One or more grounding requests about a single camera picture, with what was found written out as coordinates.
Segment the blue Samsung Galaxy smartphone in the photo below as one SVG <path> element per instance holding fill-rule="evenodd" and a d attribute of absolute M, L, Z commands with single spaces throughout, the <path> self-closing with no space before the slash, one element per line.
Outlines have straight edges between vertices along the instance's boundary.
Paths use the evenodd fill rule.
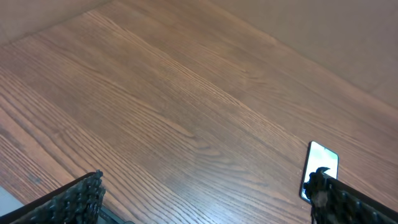
<path fill-rule="evenodd" d="M 310 180 L 310 174 L 316 172 L 319 167 L 327 167 L 328 170 L 326 174 L 335 179 L 338 178 L 339 160 L 338 154 L 334 151 L 322 146 L 316 141 L 309 142 L 299 193 L 301 199 L 310 203 L 310 200 L 305 195 L 303 185 Z"/>

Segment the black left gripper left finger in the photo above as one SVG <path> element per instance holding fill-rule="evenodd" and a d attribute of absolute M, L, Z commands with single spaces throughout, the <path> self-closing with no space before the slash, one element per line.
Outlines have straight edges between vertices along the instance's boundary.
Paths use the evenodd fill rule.
<path fill-rule="evenodd" d="M 102 176 L 100 170 L 89 172 L 1 216 L 1 224 L 96 223 L 106 193 Z"/>

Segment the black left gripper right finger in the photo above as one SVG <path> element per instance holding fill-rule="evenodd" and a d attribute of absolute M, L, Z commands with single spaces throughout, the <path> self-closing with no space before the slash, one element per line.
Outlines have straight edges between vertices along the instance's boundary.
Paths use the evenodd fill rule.
<path fill-rule="evenodd" d="M 329 176 L 319 167 L 303 183 L 312 224 L 397 224 L 397 212 Z"/>

